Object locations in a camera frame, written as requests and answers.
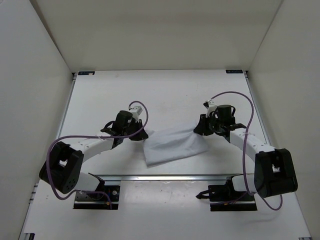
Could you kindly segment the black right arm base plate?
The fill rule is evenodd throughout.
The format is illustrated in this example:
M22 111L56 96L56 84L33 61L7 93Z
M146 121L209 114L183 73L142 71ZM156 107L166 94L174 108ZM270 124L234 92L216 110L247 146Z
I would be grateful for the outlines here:
M223 185L209 185L207 190L195 196L210 201L211 212L254 212L257 205L254 196L246 191L235 191L230 180Z

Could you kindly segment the white skirt cloth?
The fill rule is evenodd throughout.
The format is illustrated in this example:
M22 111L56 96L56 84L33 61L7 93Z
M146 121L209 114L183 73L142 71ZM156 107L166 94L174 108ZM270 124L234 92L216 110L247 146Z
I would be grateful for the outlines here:
M147 130L143 142L148 167L189 158L209 150L203 136L194 132L194 124L183 124L163 130Z

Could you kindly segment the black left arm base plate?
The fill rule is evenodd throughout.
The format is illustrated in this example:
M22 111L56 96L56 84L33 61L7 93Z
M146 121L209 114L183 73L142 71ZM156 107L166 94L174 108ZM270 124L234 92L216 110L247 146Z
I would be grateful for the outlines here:
M73 209L75 210L118 210L120 202L120 181L105 181L104 194L80 194L76 193Z

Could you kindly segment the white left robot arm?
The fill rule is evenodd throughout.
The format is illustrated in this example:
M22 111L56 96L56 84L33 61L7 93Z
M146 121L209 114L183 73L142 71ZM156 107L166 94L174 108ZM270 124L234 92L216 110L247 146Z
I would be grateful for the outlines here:
M140 119L142 111L140 106L121 110L115 120L108 122L93 138L85 137L73 144L58 141L49 151L39 178L51 185L56 195L79 192L93 199L106 196L104 180L92 173L82 172L82 165L96 155L115 149L124 139L146 140L149 136Z

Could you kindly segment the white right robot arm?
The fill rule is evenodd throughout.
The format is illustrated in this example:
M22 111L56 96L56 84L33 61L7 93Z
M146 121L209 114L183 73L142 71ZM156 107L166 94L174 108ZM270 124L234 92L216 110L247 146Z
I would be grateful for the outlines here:
M245 191L267 198L298 189L292 156L287 149L276 149L247 132L245 125L236 123L236 109L233 106L209 102L205 102L204 106L207 112L200 115L194 133L222 136L254 162L253 174L232 176L228 180L230 184L224 187L226 198L236 200Z

